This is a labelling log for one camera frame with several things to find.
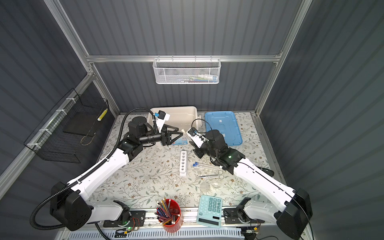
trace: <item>floral tablecloth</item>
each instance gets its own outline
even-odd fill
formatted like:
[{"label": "floral tablecloth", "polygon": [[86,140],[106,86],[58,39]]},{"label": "floral tablecloth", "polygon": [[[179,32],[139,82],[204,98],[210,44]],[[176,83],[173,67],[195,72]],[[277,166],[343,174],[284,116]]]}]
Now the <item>floral tablecloth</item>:
[{"label": "floral tablecloth", "polygon": [[[250,113],[235,113],[243,143],[232,146],[246,155],[256,166],[269,168]],[[127,117],[123,134],[128,131],[127,123],[136,116]],[[118,116],[108,137],[101,158],[109,153],[116,143],[123,115]],[[188,152],[187,176],[180,177],[180,151]],[[196,207],[201,195],[212,195],[223,199],[223,206],[237,205],[244,197],[260,202],[269,200],[242,179],[224,172],[224,179],[202,179],[199,176],[215,174],[215,171],[193,167],[194,162],[209,163],[204,156],[199,159],[188,145],[161,146],[159,143],[144,150],[129,164],[117,170],[92,194],[90,201],[119,200],[133,209],[153,208],[160,199],[172,198],[181,207]]]}]

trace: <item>red pencil holder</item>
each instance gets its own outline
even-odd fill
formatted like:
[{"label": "red pencil holder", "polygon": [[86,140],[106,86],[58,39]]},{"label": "red pencil holder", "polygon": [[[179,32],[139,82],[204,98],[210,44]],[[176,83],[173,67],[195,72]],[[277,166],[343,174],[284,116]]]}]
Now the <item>red pencil holder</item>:
[{"label": "red pencil holder", "polygon": [[170,205],[169,205],[169,212],[171,214],[180,214],[180,216],[176,216],[177,219],[175,221],[174,224],[172,225],[163,225],[164,227],[164,230],[167,231],[167,232],[177,232],[181,225],[183,224],[183,215],[181,214],[181,210],[180,210],[180,207],[179,205],[177,204],[177,202],[175,202],[174,200],[170,200]]}]

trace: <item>calculator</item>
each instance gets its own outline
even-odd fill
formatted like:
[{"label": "calculator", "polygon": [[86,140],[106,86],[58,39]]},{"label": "calculator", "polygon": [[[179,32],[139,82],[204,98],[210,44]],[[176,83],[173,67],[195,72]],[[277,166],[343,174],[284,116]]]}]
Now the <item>calculator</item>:
[{"label": "calculator", "polygon": [[222,204],[219,197],[201,195],[196,222],[208,227],[220,227]]}]

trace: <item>lid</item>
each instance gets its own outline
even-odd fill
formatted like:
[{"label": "lid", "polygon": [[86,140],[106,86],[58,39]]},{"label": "lid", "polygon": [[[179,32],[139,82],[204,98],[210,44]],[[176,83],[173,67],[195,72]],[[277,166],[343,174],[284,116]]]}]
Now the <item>lid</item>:
[{"label": "lid", "polygon": [[228,146],[240,145],[243,143],[240,129],[237,124],[235,114],[231,111],[208,112],[205,120],[211,125],[212,129],[217,129],[223,136]]}]

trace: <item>gray wall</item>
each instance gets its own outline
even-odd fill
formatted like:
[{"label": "gray wall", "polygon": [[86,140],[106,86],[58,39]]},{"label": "gray wall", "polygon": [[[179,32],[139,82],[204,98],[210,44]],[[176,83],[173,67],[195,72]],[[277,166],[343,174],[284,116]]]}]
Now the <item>gray wall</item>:
[{"label": "gray wall", "polygon": [[43,1],[0,1],[0,173],[86,72]]},{"label": "gray wall", "polygon": [[[90,55],[275,55],[299,4],[300,0],[62,1]],[[255,109],[272,65],[223,63],[217,85],[173,86],[156,84],[149,63],[96,67],[122,112],[139,106],[186,105],[199,111],[239,111]]]},{"label": "gray wall", "polygon": [[254,110],[273,63],[222,63],[219,84],[157,84],[152,63],[97,63],[121,112],[195,106],[198,111]]},{"label": "gray wall", "polygon": [[314,1],[261,118],[317,239],[379,239],[384,1]]},{"label": "gray wall", "polygon": [[[91,84],[83,95],[101,97],[94,84]],[[97,156],[103,149],[114,122],[110,111],[103,121],[90,145],[91,151]],[[77,177],[95,164],[97,159],[88,158],[78,164],[45,161],[35,156],[0,201],[0,239],[54,239],[57,230],[41,231],[30,226],[31,212],[50,196],[53,185],[57,182],[66,183]],[[40,210],[36,221],[42,225],[60,224],[49,214],[49,204]]]}]

